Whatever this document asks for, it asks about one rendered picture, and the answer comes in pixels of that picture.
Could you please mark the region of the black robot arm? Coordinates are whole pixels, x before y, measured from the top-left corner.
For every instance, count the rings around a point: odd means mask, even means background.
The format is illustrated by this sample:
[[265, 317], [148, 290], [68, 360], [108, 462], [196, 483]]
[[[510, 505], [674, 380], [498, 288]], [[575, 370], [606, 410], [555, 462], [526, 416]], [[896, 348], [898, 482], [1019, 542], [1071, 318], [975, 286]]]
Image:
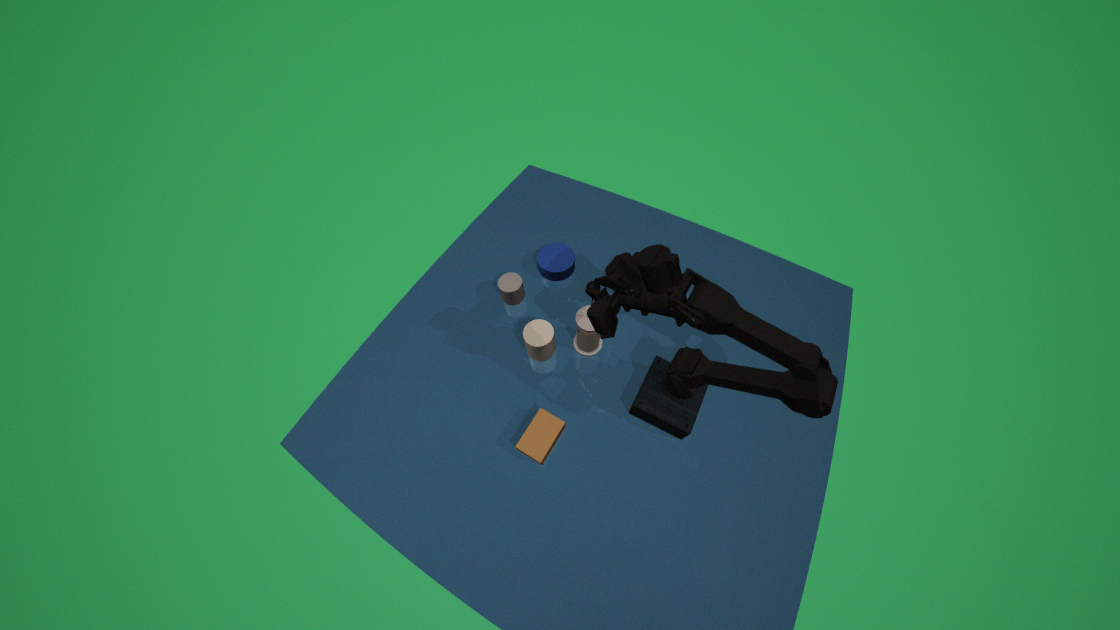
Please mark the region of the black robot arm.
[[[713, 385], [777, 398], [810, 418], [831, 413], [838, 380], [821, 349], [743, 309], [729, 291], [690, 268], [682, 274], [678, 254], [668, 247], [648, 245], [636, 261], [629, 253], [615, 256], [605, 271], [605, 282], [623, 295], [640, 291], [643, 280], [650, 313], [675, 318], [678, 327], [687, 323], [708, 334], [727, 335], [790, 369], [776, 372], [732, 365], [706, 358], [701, 349], [680, 348], [661, 388], [676, 404], [685, 404], [697, 387]], [[694, 288], [687, 299], [691, 284]]]

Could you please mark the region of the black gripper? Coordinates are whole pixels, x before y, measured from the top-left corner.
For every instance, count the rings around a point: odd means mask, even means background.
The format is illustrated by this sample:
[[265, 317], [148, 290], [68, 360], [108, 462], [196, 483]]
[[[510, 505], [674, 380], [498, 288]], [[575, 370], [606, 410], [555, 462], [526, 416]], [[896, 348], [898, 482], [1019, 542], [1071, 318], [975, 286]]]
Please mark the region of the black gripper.
[[601, 290], [586, 289], [585, 291], [595, 300], [590, 308], [587, 311], [587, 316], [590, 319], [592, 327], [596, 333], [601, 335], [607, 335], [612, 327], [618, 321], [616, 315], [620, 312], [620, 306], [624, 311], [629, 312], [629, 309], [640, 311], [643, 316], [648, 315], [646, 308], [645, 299], [647, 294], [647, 288], [645, 282], [642, 280], [638, 286], [641, 286], [640, 291], [634, 291], [629, 295], [623, 295], [620, 290], [614, 291], [610, 296], [606, 287], [610, 288], [607, 282], [605, 282], [606, 276], [595, 278], [594, 280], [605, 286]]

